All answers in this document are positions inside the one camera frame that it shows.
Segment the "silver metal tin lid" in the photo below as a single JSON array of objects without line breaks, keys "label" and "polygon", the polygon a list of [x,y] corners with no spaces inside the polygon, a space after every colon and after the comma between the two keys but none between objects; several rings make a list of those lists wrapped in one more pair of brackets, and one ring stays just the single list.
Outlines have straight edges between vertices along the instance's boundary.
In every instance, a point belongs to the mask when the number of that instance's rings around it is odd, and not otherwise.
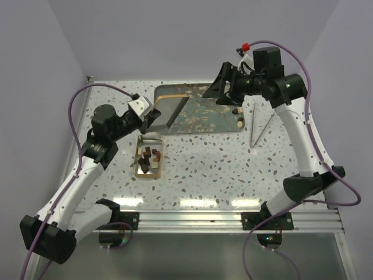
[{"label": "silver metal tin lid", "polygon": [[187,94],[159,96],[154,103],[154,111],[157,110],[160,115],[153,121],[147,132],[167,134],[188,100]]}]

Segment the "gold metal tin box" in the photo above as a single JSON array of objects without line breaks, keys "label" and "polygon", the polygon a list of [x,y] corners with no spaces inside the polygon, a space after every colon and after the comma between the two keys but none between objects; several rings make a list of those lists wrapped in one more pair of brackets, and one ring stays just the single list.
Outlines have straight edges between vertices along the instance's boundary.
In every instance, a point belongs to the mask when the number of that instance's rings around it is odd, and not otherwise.
[{"label": "gold metal tin box", "polygon": [[[150,148],[150,153],[144,153],[145,147]],[[143,172],[141,169],[141,165],[138,163],[138,156],[137,151],[138,148],[142,148],[142,158],[145,159],[145,164],[148,165],[149,170],[147,172]],[[152,163],[154,162],[153,159],[155,156],[152,154],[152,149],[157,149],[161,152],[161,158],[159,163],[158,169],[152,168]],[[159,134],[147,134],[147,135],[140,135],[137,138],[136,143],[136,150],[135,150],[135,159],[133,162],[133,173],[135,177],[142,178],[142,179],[159,179],[161,177],[162,169],[163,169],[163,156],[164,156],[164,140],[163,137]]]}]

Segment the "silver metal tongs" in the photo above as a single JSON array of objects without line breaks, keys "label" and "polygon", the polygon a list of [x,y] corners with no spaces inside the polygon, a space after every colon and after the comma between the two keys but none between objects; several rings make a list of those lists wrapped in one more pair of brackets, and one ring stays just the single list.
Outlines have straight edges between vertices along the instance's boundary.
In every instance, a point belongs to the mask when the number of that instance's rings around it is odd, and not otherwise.
[{"label": "silver metal tongs", "polygon": [[275,115],[270,104],[262,99],[256,99],[252,107],[250,129],[250,147],[253,148],[264,134]]}]

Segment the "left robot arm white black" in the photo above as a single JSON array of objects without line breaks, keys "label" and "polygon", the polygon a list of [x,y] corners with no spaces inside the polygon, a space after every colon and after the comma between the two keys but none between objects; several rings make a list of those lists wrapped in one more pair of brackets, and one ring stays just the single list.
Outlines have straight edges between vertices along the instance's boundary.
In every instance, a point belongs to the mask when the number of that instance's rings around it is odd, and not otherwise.
[{"label": "left robot arm white black", "polygon": [[109,104],[97,107],[91,120],[79,157],[71,173],[35,216],[26,215],[20,230],[26,248],[57,264],[65,263],[78,242],[100,227],[115,229],[123,223],[119,205],[108,199],[99,199],[94,209],[86,212],[76,229],[71,225],[77,206],[88,189],[109,166],[118,152],[117,141],[139,130],[146,133],[161,115],[155,108],[145,110],[144,116],[136,113],[137,105],[129,106],[119,116]]}]

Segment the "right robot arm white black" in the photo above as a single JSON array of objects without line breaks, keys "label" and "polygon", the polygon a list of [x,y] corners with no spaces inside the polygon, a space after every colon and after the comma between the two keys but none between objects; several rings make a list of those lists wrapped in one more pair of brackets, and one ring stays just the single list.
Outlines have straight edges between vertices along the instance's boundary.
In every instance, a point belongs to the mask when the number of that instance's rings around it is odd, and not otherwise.
[{"label": "right robot arm white black", "polygon": [[318,132],[309,135],[308,129],[315,125],[310,110],[305,108],[306,85],[299,74],[285,73],[280,48],[255,49],[251,57],[248,50],[248,44],[237,49],[241,56],[238,66],[222,64],[203,97],[215,99],[218,105],[241,106],[245,96],[258,95],[282,120],[295,152],[298,173],[285,178],[282,190],[261,205],[258,222],[273,229],[280,223],[279,213],[322,192],[336,182],[336,176],[344,177],[346,173],[343,167],[334,165]]}]

